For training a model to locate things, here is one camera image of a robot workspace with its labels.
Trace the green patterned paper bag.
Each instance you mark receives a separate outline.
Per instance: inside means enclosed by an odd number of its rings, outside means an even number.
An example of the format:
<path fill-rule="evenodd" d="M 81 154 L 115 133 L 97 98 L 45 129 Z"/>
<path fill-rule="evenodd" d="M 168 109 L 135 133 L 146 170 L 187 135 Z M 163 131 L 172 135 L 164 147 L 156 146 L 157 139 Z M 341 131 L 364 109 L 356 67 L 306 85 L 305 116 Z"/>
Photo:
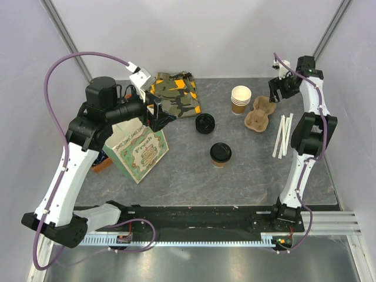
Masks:
<path fill-rule="evenodd" d="M 112 130 L 103 151 L 126 177 L 137 184 L 169 150 L 164 132 L 153 132 L 138 118 L 113 125 Z"/>

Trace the brown paper coffee cup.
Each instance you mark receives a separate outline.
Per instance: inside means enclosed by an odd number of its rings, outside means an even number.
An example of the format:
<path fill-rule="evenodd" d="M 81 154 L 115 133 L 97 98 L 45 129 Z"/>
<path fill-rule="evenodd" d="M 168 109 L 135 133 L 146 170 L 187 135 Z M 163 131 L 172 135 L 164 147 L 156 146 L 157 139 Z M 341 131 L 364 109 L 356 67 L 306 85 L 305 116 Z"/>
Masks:
<path fill-rule="evenodd" d="M 212 164 L 215 167 L 222 168 L 222 167 L 225 167 L 225 165 L 229 162 L 229 160 L 230 160 L 229 158 L 226 158 L 224 160 L 212 158 Z"/>

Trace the brown pulp cup carrier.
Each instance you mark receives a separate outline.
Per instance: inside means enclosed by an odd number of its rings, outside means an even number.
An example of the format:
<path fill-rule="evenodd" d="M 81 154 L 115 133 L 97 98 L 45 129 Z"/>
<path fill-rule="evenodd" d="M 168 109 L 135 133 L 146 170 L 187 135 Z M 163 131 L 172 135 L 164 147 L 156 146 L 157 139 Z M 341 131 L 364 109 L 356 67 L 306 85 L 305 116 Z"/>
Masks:
<path fill-rule="evenodd" d="M 264 132 L 269 123 L 269 116 L 276 110 L 276 102 L 271 102 L 266 96 L 259 96 L 253 103 L 253 110 L 249 112 L 244 120 L 248 129 L 255 132 Z"/>

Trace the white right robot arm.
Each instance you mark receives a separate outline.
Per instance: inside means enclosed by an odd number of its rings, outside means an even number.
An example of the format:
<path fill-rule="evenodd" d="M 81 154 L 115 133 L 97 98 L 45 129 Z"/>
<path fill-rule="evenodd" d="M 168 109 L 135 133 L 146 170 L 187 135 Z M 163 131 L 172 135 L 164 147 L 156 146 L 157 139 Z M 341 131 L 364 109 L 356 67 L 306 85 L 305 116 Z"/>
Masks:
<path fill-rule="evenodd" d="M 293 162 L 287 183 L 269 216 L 269 224 L 275 231 L 288 231 L 291 227 L 303 231 L 301 211 L 305 208 L 303 193 L 307 180 L 314 164 L 324 157 L 338 119 L 326 107 L 324 75 L 316 69 L 314 57 L 299 57 L 296 69 L 291 69 L 275 56 L 273 68 L 278 70 L 278 77 L 268 83 L 270 101 L 279 102 L 299 93 L 304 113 L 291 135 Z"/>

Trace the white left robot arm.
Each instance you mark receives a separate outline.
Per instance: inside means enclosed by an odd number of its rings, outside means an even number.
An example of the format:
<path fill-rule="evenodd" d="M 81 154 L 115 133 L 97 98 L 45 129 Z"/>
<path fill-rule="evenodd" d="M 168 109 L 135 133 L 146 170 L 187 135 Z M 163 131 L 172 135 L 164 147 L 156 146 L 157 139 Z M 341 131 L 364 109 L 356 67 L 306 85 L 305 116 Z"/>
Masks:
<path fill-rule="evenodd" d="M 129 217 L 117 202 L 108 201 L 86 210 L 75 210 L 74 205 L 91 165 L 113 134 L 113 125 L 138 118 L 157 132 L 175 120 L 162 109 L 160 99 L 150 93 L 154 77 L 138 71 L 129 79 L 136 93 L 124 103 L 113 78 L 94 78 L 86 87 L 86 100 L 63 135 L 61 162 L 50 188 L 38 208 L 23 215 L 24 226 L 71 249 L 92 231 L 107 226 L 116 231 L 127 228 Z"/>

